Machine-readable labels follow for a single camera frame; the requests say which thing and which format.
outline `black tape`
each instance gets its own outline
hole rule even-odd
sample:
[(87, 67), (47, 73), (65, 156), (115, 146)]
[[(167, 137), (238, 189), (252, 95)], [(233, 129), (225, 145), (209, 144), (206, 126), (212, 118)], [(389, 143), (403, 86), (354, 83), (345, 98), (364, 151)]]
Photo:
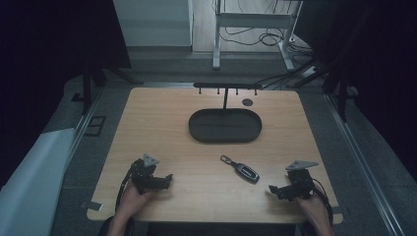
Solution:
[(102, 207), (101, 204), (94, 203), (94, 202), (83, 202), (81, 204), (81, 208), (89, 208), (89, 209), (93, 209), (93, 210), (97, 210), (97, 211), (100, 211), (101, 207)]
[(89, 125), (84, 136), (98, 137), (104, 127), (105, 116), (93, 116), (89, 120)]
[(350, 211), (347, 207), (342, 207), (342, 206), (334, 206), (332, 207), (333, 209), (333, 214), (342, 214), (342, 215), (349, 215)]

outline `black oval tray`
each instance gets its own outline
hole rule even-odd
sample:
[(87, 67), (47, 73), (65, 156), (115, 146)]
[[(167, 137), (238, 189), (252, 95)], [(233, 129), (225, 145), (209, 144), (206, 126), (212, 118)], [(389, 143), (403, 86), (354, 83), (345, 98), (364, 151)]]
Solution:
[(261, 133), (262, 121), (248, 109), (203, 109), (190, 117), (189, 129), (203, 143), (248, 143)]

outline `key ring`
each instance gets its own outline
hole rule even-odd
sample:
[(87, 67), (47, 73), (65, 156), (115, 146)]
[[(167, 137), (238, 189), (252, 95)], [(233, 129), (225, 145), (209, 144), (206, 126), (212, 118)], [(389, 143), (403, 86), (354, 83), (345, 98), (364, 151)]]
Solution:
[(232, 159), (231, 159), (230, 157), (225, 156), (225, 155), (222, 155), (222, 156), (220, 157), (220, 159), (221, 159), (223, 162), (227, 163), (227, 164), (231, 164), (231, 163), (232, 163)]

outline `wooden table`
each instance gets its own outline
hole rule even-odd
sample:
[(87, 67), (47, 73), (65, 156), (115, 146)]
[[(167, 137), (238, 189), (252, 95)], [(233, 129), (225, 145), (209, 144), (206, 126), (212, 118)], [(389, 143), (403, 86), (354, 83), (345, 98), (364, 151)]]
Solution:
[[(337, 207), (333, 189), (314, 140), (299, 96), (293, 91), (234, 89), (229, 108), (247, 108), (261, 117), (263, 129), (251, 143), (208, 145), (194, 140), (188, 129), (190, 116), (200, 109), (221, 108), (224, 90), (197, 88), (134, 88), (116, 131), (92, 201), (100, 211), (88, 218), (103, 220), (114, 214), (121, 181), (131, 163), (149, 153), (160, 162), (154, 176), (173, 174), (168, 190), (157, 193), (137, 220), (161, 222), (300, 223), (295, 203), (279, 200), (268, 185), (287, 186), (285, 167), (294, 160), (316, 161), (313, 178), (324, 185), (330, 204)], [(242, 100), (254, 104), (246, 107)], [(253, 185), (220, 160), (225, 154), (255, 169), (261, 176)], [(342, 215), (334, 216), (340, 223)]]

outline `white wall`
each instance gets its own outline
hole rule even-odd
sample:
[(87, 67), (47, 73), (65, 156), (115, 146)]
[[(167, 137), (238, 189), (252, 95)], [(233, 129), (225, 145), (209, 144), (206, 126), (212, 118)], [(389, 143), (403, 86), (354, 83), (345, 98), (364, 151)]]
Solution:
[(191, 46), (192, 0), (114, 0), (127, 46)]
[(50, 234), (74, 129), (41, 134), (0, 191), (0, 235)]

